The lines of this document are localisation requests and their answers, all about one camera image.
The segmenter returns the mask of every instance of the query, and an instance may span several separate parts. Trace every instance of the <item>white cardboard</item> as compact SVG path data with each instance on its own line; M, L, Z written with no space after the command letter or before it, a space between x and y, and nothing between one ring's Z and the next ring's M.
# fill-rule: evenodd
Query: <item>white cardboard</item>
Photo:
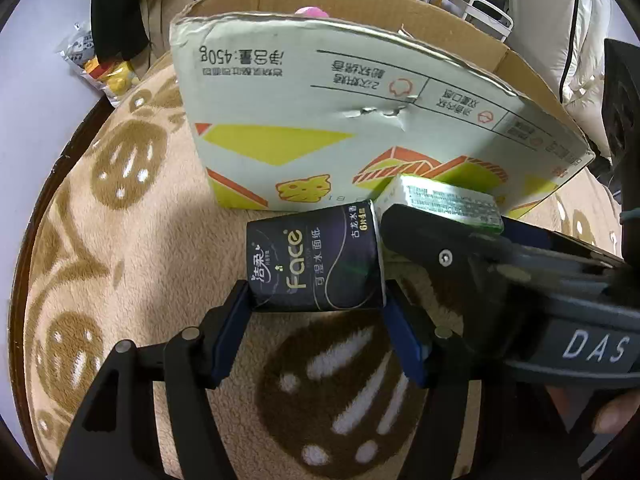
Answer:
M593 158L584 138L496 76L381 29L244 12L181 18L170 43L194 142L222 205L307 210L375 198L400 171L489 192L501 211L517 211ZM331 139L326 132L344 135L301 147L302 139ZM390 166L367 174L385 153ZM418 168L411 156L426 163ZM474 170L471 182L460 182L466 170L424 173L456 160ZM493 172L487 182L474 180L477 168Z

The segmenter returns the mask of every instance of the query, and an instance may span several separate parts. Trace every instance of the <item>yellow graphic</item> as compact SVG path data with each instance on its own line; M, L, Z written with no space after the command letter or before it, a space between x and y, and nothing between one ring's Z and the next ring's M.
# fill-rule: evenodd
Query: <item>yellow graphic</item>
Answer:
M267 209L269 203L237 182L207 168L209 185L222 207L236 209Z
M522 187L522 192L524 197L533 197L540 194L548 196L552 194L556 189L558 189L558 184L555 184L550 180L547 180L546 178L540 178L539 176L535 175L527 175L524 178L524 186ZM517 220L524 214L531 211L540 202L542 202L542 200L535 200L533 202L519 205L514 209L511 209L505 216Z
M535 202L529 202L527 204L519 205L518 207L511 209L507 214L505 214L505 216L507 218L517 220L518 218L535 208L535 206L537 206L540 202L542 202L542 200L536 200Z
M556 189L558 189L558 184L555 184L550 180L547 180L546 178L540 178L535 175L527 175L524 178L524 195L525 196L537 195L539 193L550 195Z
M272 166L287 164L349 137L353 136L341 132L258 124L217 124L202 136L211 144Z
M494 172L469 161L432 176L431 179L452 186L473 189L480 193L490 193L492 189L502 184L500 177Z
M380 193L385 190L385 187L388 186L392 179L392 176L388 176L381 180L365 180L364 182L359 183L358 187L369 189L370 191L372 191L372 193L369 195L369 198L375 200L378 198Z
M276 184L278 195L288 202L320 202L331 191L330 175L310 176Z

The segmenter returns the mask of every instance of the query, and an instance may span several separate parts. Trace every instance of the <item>pink object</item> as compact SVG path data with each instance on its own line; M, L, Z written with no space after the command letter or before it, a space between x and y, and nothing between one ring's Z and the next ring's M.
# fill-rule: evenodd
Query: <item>pink object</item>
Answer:
M328 18L329 15L319 7L302 7L296 11L296 14L302 14L310 18Z

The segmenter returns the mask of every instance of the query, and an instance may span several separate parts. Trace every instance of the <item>snack package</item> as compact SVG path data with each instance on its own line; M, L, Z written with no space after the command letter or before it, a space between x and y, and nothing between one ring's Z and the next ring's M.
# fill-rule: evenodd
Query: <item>snack package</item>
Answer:
M396 175L374 202L378 221L402 204L497 234L504 230L493 196L420 176Z
M379 308L385 303L370 200L249 222L246 262L260 312Z
M87 24L76 23L76 31L66 38L57 52L80 77L102 91L113 107L122 97L140 83L129 61L112 60L99 63L94 52L94 37Z

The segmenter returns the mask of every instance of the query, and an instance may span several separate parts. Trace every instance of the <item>black cloth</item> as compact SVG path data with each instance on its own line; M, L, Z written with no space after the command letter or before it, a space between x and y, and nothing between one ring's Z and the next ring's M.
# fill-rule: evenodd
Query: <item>black cloth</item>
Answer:
M91 0L91 29L99 62L129 60L149 43L138 0Z

